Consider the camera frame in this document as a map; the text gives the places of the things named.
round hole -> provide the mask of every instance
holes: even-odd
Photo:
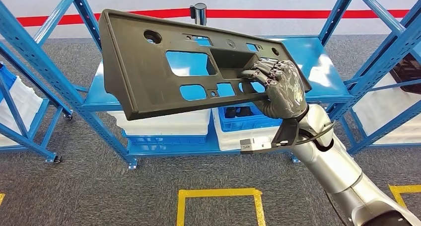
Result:
[[[232,49],[235,49],[235,43],[234,43],[233,41],[231,41],[231,40],[227,40],[227,41],[226,41],[226,44],[227,44],[229,47],[231,47]]]
[[[156,31],[152,31],[152,30],[146,30],[143,33],[143,36],[145,37],[145,39],[152,44],[159,44],[162,41],[161,36],[156,32]]]
[[[272,47],[272,51],[274,52],[275,55],[277,55],[277,56],[279,55],[279,51],[277,49]]]

blue shelving rack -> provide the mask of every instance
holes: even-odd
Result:
[[[62,116],[62,113],[64,113],[65,118],[71,119],[72,111],[66,105],[64,105],[64,103],[62,103],[52,92],[50,92],[44,86],[44,84],[35,75],[33,75],[33,73],[31,73],[31,71],[1,42],[0,54],[3,55],[13,66],[15,66],[15,68],[19,70],[24,76],[32,81],[32,83],[34,83],[46,96],[46,98],[43,99],[41,106],[36,113],[28,131],[26,130],[16,105],[6,87],[5,80],[0,75],[0,91],[20,130],[20,134],[18,134],[17,132],[0,123],[0,133],[18,143],[17,145],[13,146],[0,147],[0,152],[34,151],[40,156],[45,157],[46,162],[58,162],[60,158],[56,158],[55,152],[47,150],[47,144],[51,135],[53,134],[56,123]],[[33,139],[50,105],[55,106],[57,109],[52,120],[50,121],[50,126],[48,127],[41,144],[37,144],[33,141]]]
[[[392,37],[386,39],[385,43],[381,45],[379,50],[373,54],[353,79],[342,81],[332,61],[326,54],[324,46],[328,42],[350,1],[337,1],[320,35],[266,36],[266,38],[284,43],[304,75],[310,81],[313,89],[307,94],[307,101],[310,103],[330,104],[328,108],[330,116],[334,119],[341,120],[343,119],[343,115],[350,110],[364,93],[367,93],[379,81],[380,76],[390,71],[406,53],[413,51],[413,46],[416,46],[420,41],[419,35],[421,31],[421,17],[419,16],[421,1],[418,1],[404,20],[399,23],[376,0],[363,0],[392,29]],[[101,50],[97,22],[86,0],[62,0],[41,29],[54,27],[72,2],[89,29],[99,50]],[[35,35],[35,38],[32,38],[2,3],[0,5],[0,19],[2,20],[0,22],[0,33],[6,40],[22,54],[38,73],[114,149],[129,165],[129,169],[136,168],[138,158],[149,156],[239,154],[239,151],[219,150],[212,121],[209,124],[207,142],[203,145],[139,146],[132,145],[129,142],[125,148],[95,114],[95,112],[101,111],[122,110],[117,99],[105,92],[102,63],[98,66],[86,98],[83,98],[78,93],[78,90],[82,88],[70,83],[40,48],[39,43],[42,44],[45,41],[49,33],[51,33],[50,31],[39,31]],[[416,111],[413,111],[413,109],[408,110],[408,116],[416,114]]]
[[[338,24],[342,15],[345,13],[345,10],[351,1],[352,0],[337,0],[333,11],[329,15],[329,18],[319,36],[323,45],[326,45],[334,28]],[[421,83],[421,79],[417,79],[373,88],[379,80],[381,80],[408,53],[412,54],[412,56],[421,63],[421,0],[418,0],[417,3],[415,3],[415,5],[400,22],[376,0],[363,1],[391,29],[392,32],[357,71],[357,73],[355,73],[350,80],[344,81],[348,92],[353,96],[353,98],[346,103],[331,104],[328,107],[329,116],[331,119],[340,120],[342,123],[351,142],[351,148],[348,150],[351,154],[355,154],[367,147],[386,148],[421,146],[421,143],[374,145],[377,140],[420,114],[421,101],[413,104],[411,107],[369,136],[367,136],[364,132],[358,116],[352,110],[352,107],[370,91]],[[345,120],[344,114],[347,112],[350,112],[351,117],[358,126],[358,131],[362,136],[362,139],[359,142],[355,140],[348,123]]]

white storage box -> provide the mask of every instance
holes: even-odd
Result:
[[[374,87],[391,84],[396,84],[396,81],[387,73]],[[420,100],[420,94],[395,87],[368,92],[352,109],[365,133],[370,135]],[[421,115],[402,124],[374,144],[394,143],[421,143]]]
[[[146,119],[127,121],[123,111],[107,112],[126,135],[207,135],[211,110],[198,110]]]
[[[35,94],[33,88],[27,87],[19,76],[16,76],[16,80],[9,92],[26,130],[29,131],[32,121],[41,106],[42,98]],[[0,102],[0,123],[20,134],[20,130],[4,98]],[[0,134],[0,147],[14,146],[17,144],[18,143]]]
[[[221,151],[240,149],[240,140],[256,137],[269,137],[272,141],[279,127],[256,128],[233,132],[223,132],[219,120],[218,108],[212,109],[213,122],[216,135],[218,136],[219,149]]]

robotic arm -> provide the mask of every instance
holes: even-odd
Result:
[[[421,226],[409,210],[385,195],[362,172],[333,132],[323,107],[307,104],[301,78],[291,61],[260,59],[240,77],[260,82],[268,100],[255,105],[268,117],[282,118],[271,143],[259,138],[242,140],[242,153],[290,150],[320,182],[355,226]],[[255,92],[250,82],[244,92]]]

black cable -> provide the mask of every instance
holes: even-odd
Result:
[[[333,208],[333,210],[335,211],[335,213],[336,213],[336,215],[338,216],[338,218],[342,221],[342,223],[343,223],[345,226],[348,226],[348,223],[347,223],[347,222],[346,222],[346,221],[342,218],[341,214],[339,214],[338,209],[336,209],[335,205],[333,204],[332,197],[329,195],[329,193],[328,193],[325,189],[323,189],[323,190],[325,191],[326,197],[328,198],[329,203],[330,203],[330,205],[332,206],[332,208]]]
[[[323,131],[321,131],[321,132],[319,132],[318,134],[316,134],[316,135],[314,135],[314,136],[312,136],[312,137],[310,137],[310,138],[307,138],[307,139],[305,139],[305,140],[302,140],[302,141],[297,141],[297,143],[295,143],[295,145],[300,145],[300,144],[304,144],[304,143],[309,143],[309,142],[312,142],[312,141],[314,141],[314,140],[316,140],[316,139],[318,139],[319,137],[321,137],[321,136],[323,136],[323,135],[325,135],[326,133],[328,133],[334,126],[335,126],[335,124],[336,124],[336,121],[335,120],[333,120],[333,122],[329,125],[329,127],[328,128],[326,128],[325,130],[323,130]]]

